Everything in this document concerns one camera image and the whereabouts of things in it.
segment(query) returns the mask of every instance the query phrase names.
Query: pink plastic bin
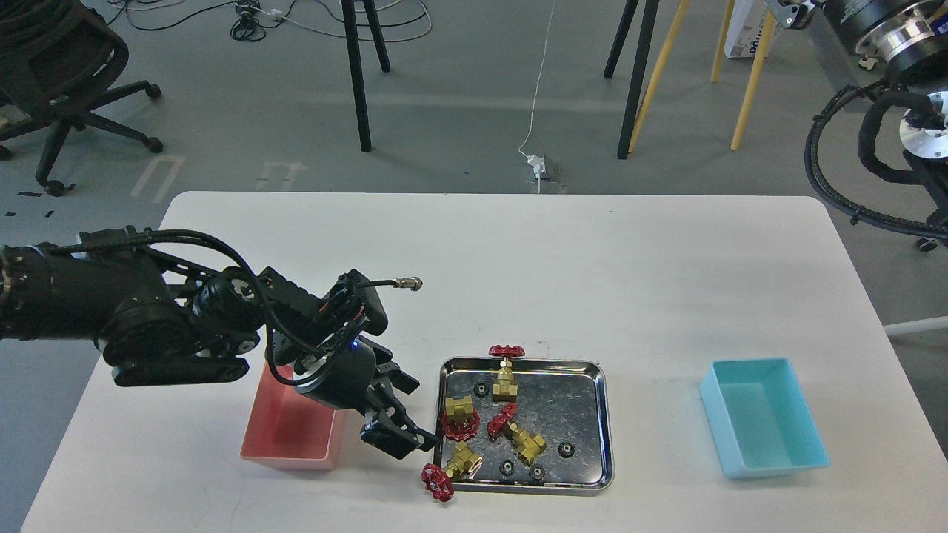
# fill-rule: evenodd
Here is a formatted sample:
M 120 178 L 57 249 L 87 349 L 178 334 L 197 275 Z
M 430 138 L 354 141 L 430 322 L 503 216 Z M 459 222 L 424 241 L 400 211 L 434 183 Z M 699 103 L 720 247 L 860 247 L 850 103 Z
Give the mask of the pink plastic bin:
M 285 370 L 284 376 L 289 377 L 289 369 Z M 264 367 L 246 424 L 241 459 L 272 469 L 334 469 L 345 414 L 298 394 Z

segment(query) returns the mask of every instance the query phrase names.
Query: brass fitting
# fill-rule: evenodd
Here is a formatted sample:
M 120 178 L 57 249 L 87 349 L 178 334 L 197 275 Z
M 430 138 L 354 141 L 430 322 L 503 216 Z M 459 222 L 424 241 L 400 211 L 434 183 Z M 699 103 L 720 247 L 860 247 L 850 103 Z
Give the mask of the brass fitting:
M 455 399 L 445 398 L 445 416 L 451 422 L 464 424 L 474 416 L 474 400 L 471 396 Z
M 472 476 L 481 467 L 483 457 L 472 450 L 466 442 L 454 445 L 454 454 L 445 465 L 447 477 L 457 481 L 464 476 Z
M 501 370 L 497 374 L 491 396 L 493 401 L 517 401 L 517 383 L 514 382 L 513 364 L 509 358 L 501 361 Z
M 514 442 L 517 458 L 528 467 L 546 451 L 546 440 L 537 433 L 530 433 L 518 426 L 517 422 L 507 423 L 507 436 Z

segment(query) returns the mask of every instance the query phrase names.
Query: white cable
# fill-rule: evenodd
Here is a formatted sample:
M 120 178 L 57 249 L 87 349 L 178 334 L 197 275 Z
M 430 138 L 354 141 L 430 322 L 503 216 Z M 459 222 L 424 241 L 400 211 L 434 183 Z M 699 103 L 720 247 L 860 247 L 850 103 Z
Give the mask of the white cable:
M 428 19 L 428 29 L 426 29 L 426 30 L 425 30 L 424 32 L 422 32 L 422 33 L 419 33 L 418 35 L 415 35 L 414 37 L 406 37 L 405 39 L 385 39 L 385 40 L 384 40 L 385 43 L 407 43 L 408 41 L 414 41 L 415 39 L 421 39 L 422 37 L 424 37 L 424 36 L 428 35 L 429 33 L 431 33 L 431 29 L 434 28 L 434 22 L 431 21 L 431 14 L 428 13 L 428 6 L 425 5 L 424 0 L 418 0 L 418 5 L 421 6 L 421 9 L 425 12 L 425 17 Z M 254 8 L 254 7 L 252 7 L 252 6 L 251 6 L 250 8 L 251 8 L 251 9 L 255 9 L 255 10 L 257 10 L 257 11 L 263 13 L 263 14 L 267 14 L 267 15 L 270 14 L 269 11 L 264 11 L 263 9 L 260 9 L 260 8 Z M 283 20 L 286 21 L 286 22 L 288 22 L 288 23 L 290 23 L 290 24 L 299 26 L 300 28 L 308 29 L 308 30 L 310 30 L 310 31 L 313 31 L 313 32 L 315 32 L 315 33 L 318 33 L 319 35 L 326 35 L 326 36 L 328 36 L 328 37 L 337 37 L 337 38 L 339 38 L 339 39 L 345 39 L 345 38 L 346 38 L 345 35 L 338 35 L 338 34 L 336 34 L 336 33 L 330 33 L 330 32 L 328 32 L 328 31 L 322 31 L 321 29 L 310 28 L 309 26 L 307 26 L 307 25 L 305 25 L 305 24 L 301 24 L 301 23 L 299 23 L 299 22 L 297 22 L 297 21 L 295 21 L 295 20 L 293 20 L 293 19 L 291 19 L 291 18 L 289 18 L 289 17 L 283 17 Z M 372 39 L 363 39 L 363 38 L 361 38 L 361 37 L 359 38 L 359 41 L 362 41 L 362 42 L 365 42 L 365 43 L 372 43 L 372 42 L 373 42 Z
M 149 6 L 147 8 L 129 8 L 127 7 L 128 4 L 131 4 L 131 2 L 126 2 L 123 4 L 113 4 L 109 2 L 109 5 L 115 9 L 125 9 L 126 11 L 151 11 L 152 9 L 169 8 L 171 6 L 177 6 L 178 4 L 184 4 L 184 0 L 176 0 L 175 2 L 171 2 L 169 4 L 160 4 L 157 6 Z
M 539 94 L 539 80 L 543 77 L 543 63 L 546 62 L 546 45 L 550 41 L 550 26 L 553 24 L 553 12 L 556 10 L 556 0 L 553 0 L 553 5 L 550 7 L 550 20 L 546 22 L 546 37 L 543 38 L 543 59 L 539 60 L 539 74 L 537 74 L 537 88 L 534 90 L 534 102 L 533 107 L 530 108 L 530 129 L 527 130 L 527 137 L 523 140 L 523 143 L 517 147 L 517 151 L 520 152 L 521 156 L 530 158 L 523 152 L 523 147 L 526 146 L 527 141 L 530 140 L 530 134 L 533 133 L 533 115 L 534 111 L 537 110 L 537 95 Z

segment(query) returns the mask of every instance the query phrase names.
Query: chair base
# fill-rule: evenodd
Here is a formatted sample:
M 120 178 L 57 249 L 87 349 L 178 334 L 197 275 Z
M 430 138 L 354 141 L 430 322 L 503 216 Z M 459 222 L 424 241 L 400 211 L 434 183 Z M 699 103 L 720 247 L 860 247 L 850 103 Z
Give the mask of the chair base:
M 32 133 L 47 126 L 54 125 L 53 130 L 49 132 L 49 135 L 46 137 L 46 143 L 43 145 L 43 153 L 40 155 L 40 163 L 36 169 L 35 178 L 36 182 L 43 187 L 43 190 L 47 194 L 50 196 L 62 196 L 65 191 L 72 190 L 73 186 L 67 188 L 62 181 L 55 179 L 50 180 L 48 178 L 49 173 L 52 172 L 56 158 L 63 149 L 65 139 L 72 129 L 82 131 L 86 126 L 92 126 L 103 131 L 131 138 L 144 144 L 153 154 L 160 153 L 164 149 L 164 146 L 158 138 L 148 137 L 138 130 L 134 130 L 92 112 L 94 109 L 98 109 L 107 103 L 123 99 L 140 91 L 145 91 L 145 94 L 152 99 L 161 96 L 161 89 L 157 85 L 148 82 L 129 83 L 102 93 L 101 96 L 89 105 L 87 110 L 79 114 L 62 117 L 54 122 L 29 119 L 15 124 L 7 131 L 0 132 L 0 141 L 17 138 L 27 133 Z M 0 161 L 6 161 L 11 157 L 12 152 L 3 145 L 0 145 Z

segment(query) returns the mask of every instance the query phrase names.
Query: cable connector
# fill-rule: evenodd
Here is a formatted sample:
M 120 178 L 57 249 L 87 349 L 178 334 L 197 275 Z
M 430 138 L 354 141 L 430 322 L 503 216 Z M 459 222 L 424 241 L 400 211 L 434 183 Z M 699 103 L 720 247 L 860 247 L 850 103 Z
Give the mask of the cable connector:
M 421 278 L 395 278 L 395 288 L 407 288 L 412 291 L 421 289 Z
M 545 156 L 527 156 L 527 164 L 534 168 L 535 179 L 549 179 L 549 177 L 546 175 Z

